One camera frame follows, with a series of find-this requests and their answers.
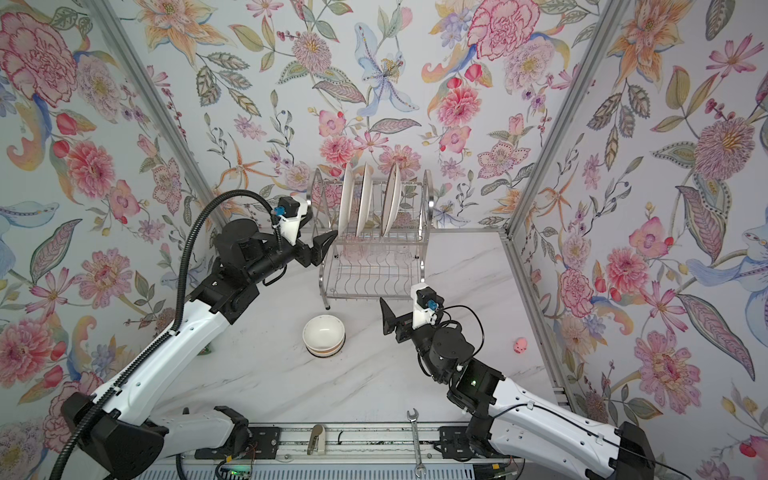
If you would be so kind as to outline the orange bowl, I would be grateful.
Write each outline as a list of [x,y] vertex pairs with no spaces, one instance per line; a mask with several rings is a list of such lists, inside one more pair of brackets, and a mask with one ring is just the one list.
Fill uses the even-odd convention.
[[346,341],[346,329],[343,322],[333,315],[319,315],[310,319],[302,331],[304,346],[318,350],[333,348]]

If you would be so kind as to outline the cream white bowl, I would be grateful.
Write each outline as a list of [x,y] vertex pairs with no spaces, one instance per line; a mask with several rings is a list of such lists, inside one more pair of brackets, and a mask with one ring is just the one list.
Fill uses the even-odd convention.
[[318,353],[331,353],[331,352],[341,351],[343,347],[344,347],[344,342],[340,342],[338,345],[334,346],[333,348],[326,349],[326,350],[318,350],[318,349],[310,348],[309,346],[306,346],[306,350],[318,352]]

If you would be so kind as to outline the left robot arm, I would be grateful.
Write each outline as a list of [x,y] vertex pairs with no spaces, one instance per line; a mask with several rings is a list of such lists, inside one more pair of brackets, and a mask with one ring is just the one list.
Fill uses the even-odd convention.
[[211,273],[181,297],[173,321],[116,377],[91,394],[67,398],[61,414],[71,435],[51,473],[63,476],[76,448],[115,479],[133,479],[157,459],[191,450],[238,455],[251,437],[248,420],[226,406],[199,414],[154,416],[152,411],[173,381],[213,339],[233,325],[258,297],[259,288],[279,280],[290,262],[320,265],[338,233],[331,230],[307,245],[301,221],[280,219],[280,234],[238,219],[215,240],[219,253]]

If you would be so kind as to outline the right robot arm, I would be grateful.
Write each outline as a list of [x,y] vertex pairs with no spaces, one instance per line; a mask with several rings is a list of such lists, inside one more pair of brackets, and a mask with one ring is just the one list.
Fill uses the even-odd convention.
[[571,479],[654,478],[654,455],[640,427],[582,417],[478,360],[458,323],[444,320],[441,297],[417,299],[401,316],[385,300],[379,305],[384,334],[412,342],[423,373],[470,415],[465,436],[476,455],[531,460]]

